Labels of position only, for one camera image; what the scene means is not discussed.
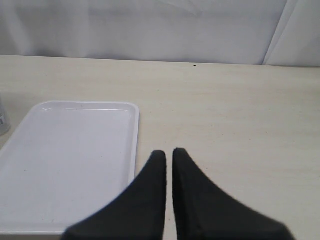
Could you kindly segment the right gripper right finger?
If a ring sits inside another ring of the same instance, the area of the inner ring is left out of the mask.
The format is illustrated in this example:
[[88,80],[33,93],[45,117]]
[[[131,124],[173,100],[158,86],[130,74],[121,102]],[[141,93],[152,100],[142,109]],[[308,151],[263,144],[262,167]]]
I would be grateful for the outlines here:
[[179,240],[292,240],[281,222],[232,198],[184,148],[172,155],[172,200]]

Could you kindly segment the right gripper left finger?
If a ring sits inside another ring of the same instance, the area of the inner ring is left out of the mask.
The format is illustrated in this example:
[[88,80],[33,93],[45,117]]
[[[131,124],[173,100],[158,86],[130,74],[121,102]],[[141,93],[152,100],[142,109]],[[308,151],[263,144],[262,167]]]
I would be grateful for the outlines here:
[[70,226],[64,240],[161,240],[167,203],[167,158],[151,153],[144,168],[115,200]]

